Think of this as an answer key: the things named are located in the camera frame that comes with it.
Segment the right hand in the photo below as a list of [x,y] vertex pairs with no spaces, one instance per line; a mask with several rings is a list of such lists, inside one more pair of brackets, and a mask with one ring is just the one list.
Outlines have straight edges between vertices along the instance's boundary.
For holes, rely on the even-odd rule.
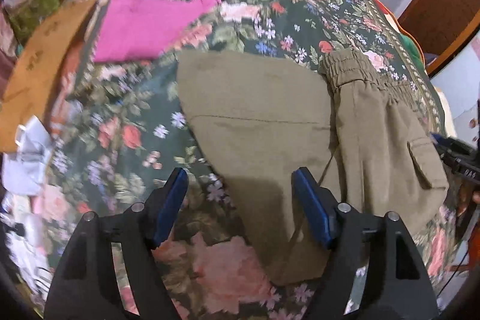
[[475,203],[475,204],[480,204],[480,192],[479,191],[474,191],[472,193],[472,201]]

